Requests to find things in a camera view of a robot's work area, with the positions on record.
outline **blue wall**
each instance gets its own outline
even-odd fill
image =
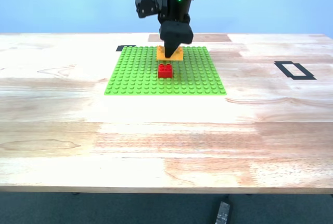
[[[323,33],[333,38],[333,0],[195,0],[194,32]],[[0,0],[0,32],[158,32],[134,0]]]

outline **lego brick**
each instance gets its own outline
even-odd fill
[[[135,45],[119,45],[116,51],[122,51],[124,47],[134,47]]]
[[[170,58],[166,58],[164,54],[164,47],[157,46],[157,61],[182,61],[184,59],[184,50],[183,47],[178,47],[176,51],[170,56]]]
[[[172,78],[172,66],[171,64],[160,64],[158,66],[158,78]]]
[[[158,78],[157,47],[124,47],[105,95],[226,95],[206,47],[183,47],[184,60],[172,62],[173,78]]]

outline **yellow lego plate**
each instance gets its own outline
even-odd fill
[[[157,61],[182,61],[184,58],[184,50],[183,47],[178,47],[176,51],[172,54],[171,57],[166,58],[164,54],[164,47],[163,46],[157,46],[156,51],[156,60]]]

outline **wood grain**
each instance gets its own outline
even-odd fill
[[[0,190],[333,193],[332,39],[196,34],[226,96],[103,95],[118,45],[156,44],[149,33],[0,35]]]

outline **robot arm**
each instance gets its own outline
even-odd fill
[[[171,57],[181,43],[190,44],[193,32],[188,14],[192,0],[135,0],[140,18],[158,15],[160,38],[164,41],[165,57]]]

